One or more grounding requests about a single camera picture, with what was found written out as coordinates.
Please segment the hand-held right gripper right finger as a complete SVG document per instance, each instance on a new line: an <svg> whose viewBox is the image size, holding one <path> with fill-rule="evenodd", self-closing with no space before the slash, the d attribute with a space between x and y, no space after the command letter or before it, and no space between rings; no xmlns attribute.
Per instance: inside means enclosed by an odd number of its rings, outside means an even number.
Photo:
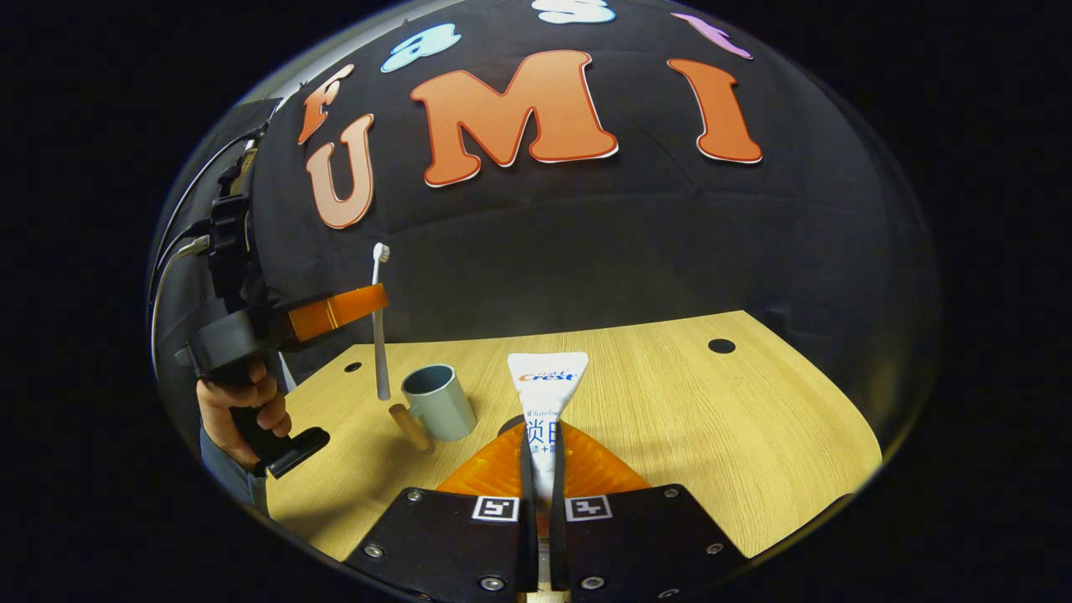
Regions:
<svg viewBox="0 0 1072 603"><path fill-rule="evenodd" d="M567 495L582 431L559 427L549 584L566 600L704 600L750 558L685 486Z"/></svg>

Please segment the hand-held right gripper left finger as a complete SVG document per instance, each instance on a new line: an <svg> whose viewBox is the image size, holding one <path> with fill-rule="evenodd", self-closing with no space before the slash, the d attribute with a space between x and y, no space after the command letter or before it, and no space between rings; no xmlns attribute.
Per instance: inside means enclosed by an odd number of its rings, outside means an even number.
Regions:
<svg viewBox="0 0 1072 603"><path fill-rule="evenodd" d="M539 591L539 527L528 436L502 425L517 495L402 489L345 559L349 569L419 600L526 600Z"/></svg>

